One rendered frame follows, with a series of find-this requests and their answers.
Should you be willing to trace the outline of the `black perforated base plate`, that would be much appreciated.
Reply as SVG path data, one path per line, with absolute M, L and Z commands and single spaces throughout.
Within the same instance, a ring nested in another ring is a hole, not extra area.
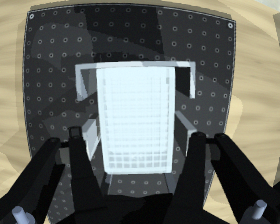
M 206 138 L 225 133 L 234 78 L 236 21 L 204 12 L 136 3 L 87 3 L 27 12 L 23 106 L 30 157 L 51 137 L 98 113 L 98 91 L 77 101 L 75 65 L 195 62 L 195 98 L 175 89 L 180 111 Z M 112 174 L 109 195 L 168 193 L 164 173 Z

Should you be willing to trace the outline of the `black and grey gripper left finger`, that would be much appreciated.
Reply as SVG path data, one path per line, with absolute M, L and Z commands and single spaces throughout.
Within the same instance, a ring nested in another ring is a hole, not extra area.
M 99 113 L 93 113 L 82 127 L 69 127 L 67 132 L 67 142 L 47 139 L 0 198 L 0 224 L 44 224 L 67 163 L 76 224 L 115 224 L 90 163 L 101 138 Z

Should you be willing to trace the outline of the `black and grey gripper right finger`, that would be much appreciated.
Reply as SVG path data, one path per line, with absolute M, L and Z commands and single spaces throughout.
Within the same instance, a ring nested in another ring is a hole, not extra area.
M 202 224 L 205 156 L 211 160 L 238 224 L 280 224 L 280 193 L 227 134 L 206 138 L 175 111 L 174 137 L 185 162 L 163 224 Z

